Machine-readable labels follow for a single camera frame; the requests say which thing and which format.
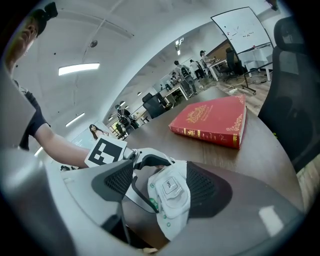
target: red book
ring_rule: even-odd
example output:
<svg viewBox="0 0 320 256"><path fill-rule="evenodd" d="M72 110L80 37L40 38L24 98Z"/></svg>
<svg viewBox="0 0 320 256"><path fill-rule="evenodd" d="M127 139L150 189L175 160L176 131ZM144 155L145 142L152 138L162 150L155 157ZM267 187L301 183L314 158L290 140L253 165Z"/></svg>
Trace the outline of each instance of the red book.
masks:
<svg viewBox="0 0 320 256"><path fill-rule="evenodd" d="M246 113L244 94L217 98L186 106L169 128L176 134L239 149Z"/></svg>

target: book spine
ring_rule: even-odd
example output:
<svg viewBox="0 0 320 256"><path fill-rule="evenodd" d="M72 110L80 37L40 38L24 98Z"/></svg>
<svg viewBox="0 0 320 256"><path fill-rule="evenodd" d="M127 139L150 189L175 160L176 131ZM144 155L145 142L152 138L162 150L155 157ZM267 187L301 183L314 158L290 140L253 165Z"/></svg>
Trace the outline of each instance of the book spine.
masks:
<svg viewBox="0 0 320 256"><path fill-rule="evenodd" d="M223 134L208 131L200 132L201 139L215 144L223 145L230 148L239 149L239 135L238 134Z"/></svg>
<svg viewBox="0 0 320 256"><path fill-rule="evenodd" d="M191 130L181 127L169 126L173 133L181 134L203 141L212 142L215 144L223 145L230 148L239 149L239 135L238 134L222 134L201 130Z"/></svg>

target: cap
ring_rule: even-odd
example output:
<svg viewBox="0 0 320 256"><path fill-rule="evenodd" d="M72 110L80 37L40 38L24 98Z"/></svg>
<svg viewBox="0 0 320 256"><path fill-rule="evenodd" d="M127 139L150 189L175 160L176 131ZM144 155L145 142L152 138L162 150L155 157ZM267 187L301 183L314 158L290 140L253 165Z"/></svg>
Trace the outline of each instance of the cap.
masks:
<svg viewBox="0 0 320 256"><path fill-rule="evenodd" d="M42 9L34 10L33 12L31 12L30 16L33 17L38 22L37 36L39 36L45 30L47 26L47 21L58 16L56 3L51 2L47 4L44 7L44 10Z"/></svg>

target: whiteboard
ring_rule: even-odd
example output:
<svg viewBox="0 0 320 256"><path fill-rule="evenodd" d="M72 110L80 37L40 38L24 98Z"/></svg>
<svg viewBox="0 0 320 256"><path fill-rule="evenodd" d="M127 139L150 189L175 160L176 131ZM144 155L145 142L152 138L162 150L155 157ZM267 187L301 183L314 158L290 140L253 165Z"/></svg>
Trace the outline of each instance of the whiteboard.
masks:
<svg viewBox="0 0 320 256"><path fill-rule="evenodd" d="M270 42L267 32L250 7L227 11L211 19L230 40L237 54Z"/></svg>

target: white ceiling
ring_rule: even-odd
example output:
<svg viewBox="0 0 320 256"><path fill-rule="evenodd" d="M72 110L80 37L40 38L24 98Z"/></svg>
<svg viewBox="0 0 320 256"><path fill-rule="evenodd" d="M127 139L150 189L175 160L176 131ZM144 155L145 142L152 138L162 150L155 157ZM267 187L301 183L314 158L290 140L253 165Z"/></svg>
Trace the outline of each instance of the white ceiling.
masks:
<svg viewBox="0 0 320 256"><path fill-rule="evenodd" d="M43 1L40 7L51 1ZM17 63L13 78L34 94L52 128L72 137L91 121L102 121L126 85L126 93L145 90L139 76L163 62L163 57L153 57L218 12L204 5L208 1L56 0L58 16ZM241 7L238 0L210 2L219 2L222 11L232 9L225 2ZM98 44L88 48L92 40ZM99 62L99 69L58 76L59 67L90 62ZM84 117L65 127L83 112ZM31 150L37 147L30 145Z"/></svg>

